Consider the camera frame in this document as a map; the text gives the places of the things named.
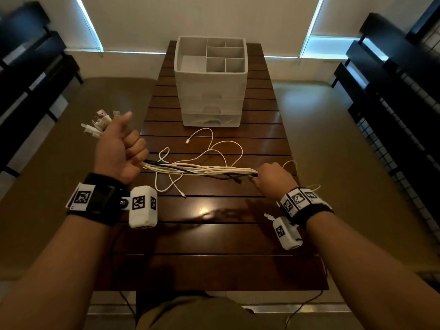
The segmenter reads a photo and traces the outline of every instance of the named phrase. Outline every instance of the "wooden table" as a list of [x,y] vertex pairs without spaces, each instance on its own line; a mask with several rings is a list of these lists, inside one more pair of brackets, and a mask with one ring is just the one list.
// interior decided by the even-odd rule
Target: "wooden table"
[[[278,111],[269,72],[260,44],[247,44],[249,75],[238,128],[213,128],[214,143],[238,142],[244,156],[239,167],[257,168],[264,162],[284,164],[292,160],[283,122]],[[211,134],[184,127],[174,77],[176,42],[169,44],[141,130],[149,158],[158,159],[170,148],[170,162],[194,158],[208,148]],[[239,156],[232,143],[216,146],[228,164]],[[222,165],[219,155],[199,159],[204,165]],[[293,164],[286,167],[299,182]],[[157,178],[159,188],[170,180]],[[154,173],[145,171],[134,186],[154,185]],[[319,290],[328,289],[322,263],[304,231],[304,243],[284,250],[265,213],[280,216],[273,201],[261,196],[247,178],[241,184],[204,177],[183,177],[158,199],[157,227],[132,230],[118,224],[111,240],[114,269],[110,257],[104,260],[96,289],[137,290]]]

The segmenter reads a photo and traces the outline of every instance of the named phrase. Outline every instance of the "hand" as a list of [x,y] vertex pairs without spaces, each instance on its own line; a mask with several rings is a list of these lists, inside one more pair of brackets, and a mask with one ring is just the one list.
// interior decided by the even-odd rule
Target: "hand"
[[264,163],[257,171],[258,177],[253,177],[252,182],[268,199],[280,201],[285,194],[298,187],[292,175],[276,162]]
[[113,118],[96,145],[93,169],[94,173],[115,178],[125,185],[140,174],[139,164],[148,155],[145,140],[139,132],[127,127],[131,118],[131,112]]

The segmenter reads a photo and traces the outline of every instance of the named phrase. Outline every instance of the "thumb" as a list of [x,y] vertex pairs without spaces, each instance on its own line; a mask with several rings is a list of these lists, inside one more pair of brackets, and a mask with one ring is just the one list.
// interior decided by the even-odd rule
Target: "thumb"
[[121,138],[122,131],[129,124],[132,116],[133,116],[133,113],[131,113],[131,112],[127,112],[123,116],[115,116],[113,118],[113,121],[110,123],[110,125],[104,131],[104,135],[110,136],[112,138]]

